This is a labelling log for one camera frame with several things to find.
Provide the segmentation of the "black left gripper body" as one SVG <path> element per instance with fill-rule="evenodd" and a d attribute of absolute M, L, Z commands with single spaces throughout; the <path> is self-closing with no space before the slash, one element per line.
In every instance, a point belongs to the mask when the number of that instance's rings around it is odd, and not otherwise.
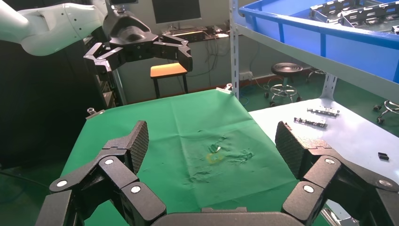
<path fill-rule="evenodd" d="M 159 39 L 150 28 L 129 11 L 108 12 L 103 31 L 112 49 L 121 47 L 126 62 L 154 58 L 153 43 Z"/>

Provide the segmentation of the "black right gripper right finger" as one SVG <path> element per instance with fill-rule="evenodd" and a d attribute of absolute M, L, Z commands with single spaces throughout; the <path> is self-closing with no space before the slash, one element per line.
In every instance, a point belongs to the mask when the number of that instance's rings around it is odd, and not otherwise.
<path fill-rule="evenodd" d="M 282 211 L 311 225 L 326 201 L 338 203 L 361 226 L 399 223 L 399 186 L 393 180 L 343 158 L 326 141 L 301 138 L 277 124 L 275 144 L 298 184 Z"/>

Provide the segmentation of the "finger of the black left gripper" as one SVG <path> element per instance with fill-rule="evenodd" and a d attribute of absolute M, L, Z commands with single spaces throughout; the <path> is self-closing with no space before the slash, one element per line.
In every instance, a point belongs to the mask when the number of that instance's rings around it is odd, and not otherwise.
<path fill-rule="evenodd" d="M 126 63 L 123 47 L 107 47 L 101 42 L 95 43 L 83 56 L 93 75 L 100 81 L 114 82 L 112 72 Z"/>
<path fill-rule="evenodd" d="M 156 58 L 175 60 L 186 71 L 192 71 L 193 59 L 187 40 L 173 35 L 163 34 L 159 41 L 152 43 L 152 53 Z"/>

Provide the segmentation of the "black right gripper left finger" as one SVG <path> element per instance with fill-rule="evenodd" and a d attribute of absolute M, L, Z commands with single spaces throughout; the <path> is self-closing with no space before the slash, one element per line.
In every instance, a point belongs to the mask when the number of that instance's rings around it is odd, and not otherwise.
<path fill-rule="evenodd" d="M 108 201 L 130 226 L 153 224 L 166 214 L 166 206 L 137 175 L 148 144 L 145 121 L 109 140 L 92 161 L 51 183 L 36 225 L 82 226 Z"/>

